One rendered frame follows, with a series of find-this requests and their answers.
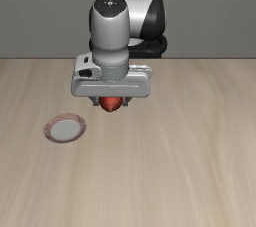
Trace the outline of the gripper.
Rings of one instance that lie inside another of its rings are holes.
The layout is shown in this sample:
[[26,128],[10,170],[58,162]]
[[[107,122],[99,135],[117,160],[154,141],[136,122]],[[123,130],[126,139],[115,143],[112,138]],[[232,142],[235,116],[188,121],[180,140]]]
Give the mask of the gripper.
[[122,106],[128,106],[132,97],[147,97],[153,71],[146,65],[130,65],[128,74],[119,81],[102,81],[102,68],[93,62],[92,54],[76,58],[71,82],[71,93],[89,97],[93,106],[100,106],[99,97],[123,97]]

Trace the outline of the red onion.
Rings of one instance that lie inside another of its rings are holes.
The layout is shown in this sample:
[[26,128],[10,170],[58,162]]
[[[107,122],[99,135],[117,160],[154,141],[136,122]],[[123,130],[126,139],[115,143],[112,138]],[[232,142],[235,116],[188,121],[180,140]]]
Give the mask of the red onion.
[[121,97],[100,97],[100,106],[107,112],[113,112],[122,105]]

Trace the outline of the grey plate with red rim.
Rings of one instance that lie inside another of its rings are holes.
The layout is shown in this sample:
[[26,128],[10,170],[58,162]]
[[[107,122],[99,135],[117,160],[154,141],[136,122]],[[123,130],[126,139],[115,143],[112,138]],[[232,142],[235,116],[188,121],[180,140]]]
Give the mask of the grey plate with red rim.
[[43,128],[43,134],[52,142],[69,143],[79,139],[85,130],[86,122],[82,117],[65,113],[50,119]]

